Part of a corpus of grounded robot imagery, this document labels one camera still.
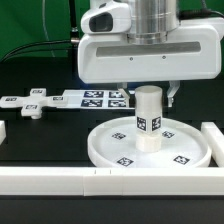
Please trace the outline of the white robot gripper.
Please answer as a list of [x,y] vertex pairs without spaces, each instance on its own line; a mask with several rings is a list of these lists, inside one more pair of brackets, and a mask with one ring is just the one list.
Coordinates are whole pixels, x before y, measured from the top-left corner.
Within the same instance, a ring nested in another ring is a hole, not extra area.
[[79,77],[86,83],[118,83],[128,107],[135,96],[126,83],[170,81],[168,106],[180,88],[179,80],[212,79],[221,71],[224,30],[212,25],[183,26],[152,45],[133,45],[122,34],[86,35],[78,48]]

